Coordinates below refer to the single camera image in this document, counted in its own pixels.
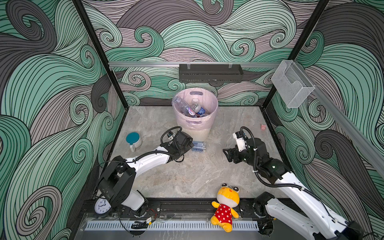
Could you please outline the light blue label bottle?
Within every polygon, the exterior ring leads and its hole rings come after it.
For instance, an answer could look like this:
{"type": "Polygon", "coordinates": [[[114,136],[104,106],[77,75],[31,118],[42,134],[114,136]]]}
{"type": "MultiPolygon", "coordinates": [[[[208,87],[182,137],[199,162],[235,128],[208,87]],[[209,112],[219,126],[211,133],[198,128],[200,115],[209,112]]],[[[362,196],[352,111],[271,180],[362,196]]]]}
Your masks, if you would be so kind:
{"type": "Polygon", "coordinates": [[[207,145],[204,142],[193,141],[194,146],[191,148],[194,152],[205,152],[207,145]]]}

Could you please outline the blue mountain label bottle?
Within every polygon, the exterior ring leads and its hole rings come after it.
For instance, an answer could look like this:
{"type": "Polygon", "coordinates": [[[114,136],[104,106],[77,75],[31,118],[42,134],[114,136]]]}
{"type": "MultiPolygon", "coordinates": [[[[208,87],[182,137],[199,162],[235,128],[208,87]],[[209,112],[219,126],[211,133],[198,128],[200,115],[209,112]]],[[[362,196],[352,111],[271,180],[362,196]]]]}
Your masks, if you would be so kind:
{"type": "Polygon", "coordinates": [[[206,115],[206,110],[205,110],[203,107],[201,107],[201,108],[199,109],[199,111],[196,113],[196,115],[197,115],[198,117],[204,117],[204,116],[206,115]]]}

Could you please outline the clear bottle green band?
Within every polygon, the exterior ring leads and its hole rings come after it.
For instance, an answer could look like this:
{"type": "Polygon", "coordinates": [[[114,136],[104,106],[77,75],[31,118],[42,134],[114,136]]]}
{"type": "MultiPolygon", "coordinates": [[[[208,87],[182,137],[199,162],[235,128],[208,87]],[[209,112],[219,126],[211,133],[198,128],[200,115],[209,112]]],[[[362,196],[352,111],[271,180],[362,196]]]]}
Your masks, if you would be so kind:
{"type": "Polygon", "coordinates": [[[198,113],[200,112],[200,110],[201,110],[201,105],[200,105],[200,103],[199,103],[199,99],[194,98],[194,99],[192,100],[191,109],[192,109],[196,114],[198,114],[198,113]]]}

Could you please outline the crushed purple label bottle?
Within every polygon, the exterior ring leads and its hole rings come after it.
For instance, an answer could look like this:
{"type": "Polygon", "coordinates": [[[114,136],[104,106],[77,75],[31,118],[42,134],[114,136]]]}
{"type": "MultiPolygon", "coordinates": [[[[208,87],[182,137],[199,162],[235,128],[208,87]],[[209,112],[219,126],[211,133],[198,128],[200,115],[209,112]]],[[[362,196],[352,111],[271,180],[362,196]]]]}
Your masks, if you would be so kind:
{"type": "Polygon", "coordinates": [[[196,113],[191,109],[189,104],[180,96],[175,96],[173,99],[173,106],[178,112],[186,117],[195,118],[196,113]]]}

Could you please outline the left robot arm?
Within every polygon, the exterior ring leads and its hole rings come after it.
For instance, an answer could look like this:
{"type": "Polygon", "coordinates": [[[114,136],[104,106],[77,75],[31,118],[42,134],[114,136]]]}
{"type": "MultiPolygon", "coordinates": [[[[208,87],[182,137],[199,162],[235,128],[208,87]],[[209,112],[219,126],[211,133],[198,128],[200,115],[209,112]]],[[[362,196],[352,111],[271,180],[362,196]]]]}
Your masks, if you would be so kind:
{"type": "Polygon", "coordinates": [[[137,217],[145,215],[149,201],[139,191],[132,190],[136,178],[157,166],[172,161],[181,163],[184,154],[193,147],[193,138],[176,126],[163,133],[161,144],[154,150],[128,159],[115,157],[99,177],[101,197],[94,205],[95,213],[105,216],[113,209],[128,208],[137,217]]]}

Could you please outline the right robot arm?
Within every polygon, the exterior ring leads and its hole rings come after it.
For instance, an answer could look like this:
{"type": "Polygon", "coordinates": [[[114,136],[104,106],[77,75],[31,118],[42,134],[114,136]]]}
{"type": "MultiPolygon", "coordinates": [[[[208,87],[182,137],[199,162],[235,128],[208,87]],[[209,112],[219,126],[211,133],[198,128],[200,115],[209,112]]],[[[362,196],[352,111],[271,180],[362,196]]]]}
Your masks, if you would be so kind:
{"type": "Polygon", "coordinates": [[[246,163],[264,186],[281,190],[296,204],[296,211],[268,192],[255,199],[254,211],[259,221],[267,225],[259,232],[268,235],[277,219],[307,240],[361,240],[368,236],[355,221],[347,221],[326,206],[319,197],[307,189],[296,175],[278,159],[271,158],[265,143],[255,138],[247,127],[233,133],[236,145],[223,149],[228,162],[246,163]]]}

